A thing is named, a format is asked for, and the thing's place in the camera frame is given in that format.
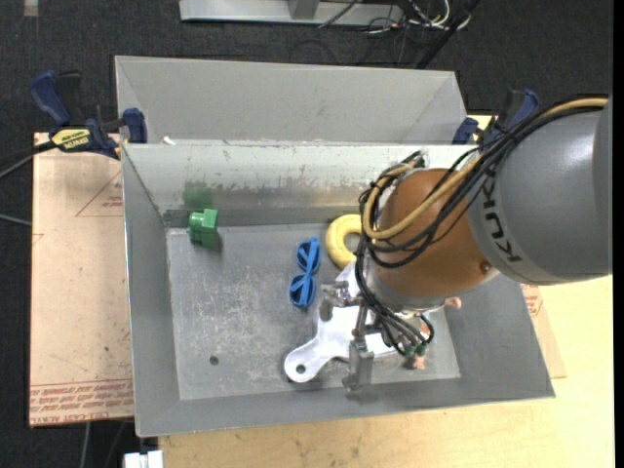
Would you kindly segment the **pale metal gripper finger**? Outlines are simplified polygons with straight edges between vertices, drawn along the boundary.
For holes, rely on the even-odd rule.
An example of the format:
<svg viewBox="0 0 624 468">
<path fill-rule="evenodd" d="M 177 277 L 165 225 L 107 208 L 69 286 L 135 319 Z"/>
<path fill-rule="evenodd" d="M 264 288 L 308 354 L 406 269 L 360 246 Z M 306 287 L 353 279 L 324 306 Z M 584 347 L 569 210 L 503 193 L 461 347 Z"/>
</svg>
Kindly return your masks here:
<svg viewBox="0 0 624 468">
<path fill-rule="evenodd" d="M 374 354 L 364 340 L 354 339 L 349 345 L 349 373 L 342 379 L 348 392 L 354 392 L 371 384 Z"/>
<path fill-rule="evenodd" d="M 333 309 L 345 307 L 349 300 L 347 283 L 323 284 L 322 301 L 319 308 L 319 316 L 322 321 L 329 321 L 332 318 Z"/>
</svg>

